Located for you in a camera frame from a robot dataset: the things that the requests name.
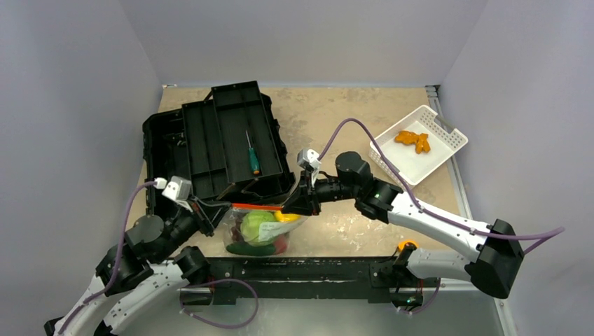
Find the yellow orange fruit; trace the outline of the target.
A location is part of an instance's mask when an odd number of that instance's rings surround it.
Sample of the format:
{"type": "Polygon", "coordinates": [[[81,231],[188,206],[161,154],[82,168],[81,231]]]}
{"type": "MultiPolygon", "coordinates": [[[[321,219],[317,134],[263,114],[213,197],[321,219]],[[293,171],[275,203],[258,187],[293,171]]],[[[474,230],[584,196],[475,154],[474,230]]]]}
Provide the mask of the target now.
{"type": "Polygon", "coordinates": [[[282,213],[281,211],[275,211],[273,216],[275,220],[280,223],[291,223],[301,219],[301,216],[293,213],[282,213]]]}

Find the green cabbage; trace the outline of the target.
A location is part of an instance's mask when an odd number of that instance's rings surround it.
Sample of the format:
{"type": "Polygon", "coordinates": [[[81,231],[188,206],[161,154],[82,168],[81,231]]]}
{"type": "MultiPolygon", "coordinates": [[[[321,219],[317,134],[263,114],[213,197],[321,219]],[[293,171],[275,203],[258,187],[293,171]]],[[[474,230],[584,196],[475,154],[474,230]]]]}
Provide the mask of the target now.
{"type": "Polygon", "coordinates": [[[269,211],[250,211],[247,213],[240,224],[240,233],[243,240],[250,246],[265,246],[273,242],[274,237],[271,236],[269,226],[265,226],[265,239],[261,239],[260,229],[263,223],[271,223],[275,228],[279,221],[274,214],[269,211]]]}

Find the clear zip bag orange zipper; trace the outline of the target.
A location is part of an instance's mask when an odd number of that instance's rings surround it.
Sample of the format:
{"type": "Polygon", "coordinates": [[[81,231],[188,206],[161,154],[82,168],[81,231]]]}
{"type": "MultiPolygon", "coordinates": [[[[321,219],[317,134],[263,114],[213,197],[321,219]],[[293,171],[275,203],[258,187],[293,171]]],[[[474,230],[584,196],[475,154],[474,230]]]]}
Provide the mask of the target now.
{"type": "MultiPolygon", "coordinates": [[[[227,245],[233,244],[230,236],[230,229],[231,226],[235,223],[241,223],[243,217],[249,213],[250,211],[269,211],[274,213],[275,211],[281,211],[280,206],[271,206],[271,205],[254,205],[254,204],[234,204],[232,209],[230,209],[223,219],[221,220],[221,229],[224,233],[224,246],[226,248],[227,245]]],[[[290,243],[290,234],[295,229],[299,228],[306,220],[308,219],[307,216],[301,216],[301,219],[296,222],[291,223],[278,223],[276,227],[272,227],[271,223],[263,223],[260,229],[261,239],[265,239],[265,226],[269,226],[268,233],[274,237],[273,242],[276,240],[276,237],[280,235],[286,235],[289,238],[290,243]]],[[[248,244],[245,241],[238,242],[243,244],[248,244]]]]}

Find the green cucumber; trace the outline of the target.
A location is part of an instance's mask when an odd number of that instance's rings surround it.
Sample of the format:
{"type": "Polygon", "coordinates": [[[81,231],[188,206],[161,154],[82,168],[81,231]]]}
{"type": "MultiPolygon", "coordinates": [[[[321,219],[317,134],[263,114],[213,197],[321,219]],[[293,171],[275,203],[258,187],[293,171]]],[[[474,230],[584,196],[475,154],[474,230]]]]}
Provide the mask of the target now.
{"type": "Polygon", "coordinates": [[[265,246],[252,246],[249,244],[243,243],[233,243],[226,246],[226,250],[229,253],[239,255],[239,256],[273,256],[276,254],[277,250],[273,244],[268,244],[265,246]]]}

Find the pink peach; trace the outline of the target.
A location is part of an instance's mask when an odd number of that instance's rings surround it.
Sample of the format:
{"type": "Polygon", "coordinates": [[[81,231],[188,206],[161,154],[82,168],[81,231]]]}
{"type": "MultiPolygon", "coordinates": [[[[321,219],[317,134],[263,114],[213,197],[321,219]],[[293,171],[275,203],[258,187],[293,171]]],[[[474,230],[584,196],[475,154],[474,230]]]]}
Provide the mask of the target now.
{"type": "Polygon", "coordinates": [[[276,237],[276,240],[273,242],[273,246],[275,247],[275,255],[283,254],[289,245],[289,238],[283,234],[276,237]]]}

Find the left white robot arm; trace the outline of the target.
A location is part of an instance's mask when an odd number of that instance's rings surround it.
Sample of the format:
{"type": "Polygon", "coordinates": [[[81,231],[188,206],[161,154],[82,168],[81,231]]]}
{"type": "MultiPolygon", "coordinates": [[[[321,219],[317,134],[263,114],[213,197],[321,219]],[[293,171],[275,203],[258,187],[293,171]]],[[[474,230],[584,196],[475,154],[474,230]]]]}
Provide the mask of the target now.
{"type": "Polygon", "coordinates": [[[46,334],[94,335],[108,315],[132,318],[162,294],[186,284],[203,285],[209,263],[199,248],[184,243],[196,232],[211,237],[231,207],[230,202],[192,196],[165,220],[153,214],[138,218],[96,266],[70,312],[45,323],[46,334]]]}

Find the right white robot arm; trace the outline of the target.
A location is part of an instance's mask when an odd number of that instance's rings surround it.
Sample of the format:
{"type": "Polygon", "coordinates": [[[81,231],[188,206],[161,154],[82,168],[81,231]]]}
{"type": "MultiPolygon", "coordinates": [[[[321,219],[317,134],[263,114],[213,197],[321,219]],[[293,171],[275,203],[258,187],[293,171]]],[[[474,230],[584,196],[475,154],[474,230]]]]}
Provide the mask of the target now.
{"type": "Polygon", "coordinates": [[[285,214],[317,216],[325,202],[354,200],[363,216],[419,232],[449,246],[446,252],[415,248],[393,266],[403,285],[416,279],[468,281],[481,292],[507,299],[525,253],[512,225],[469,220],[416,200],[410,192],[374,177],[367,161],[353,151],[335,161],[336,176],[317,178],[318,162],[300,155],[303,168],[296,189],[282,205],[285,214]]]}

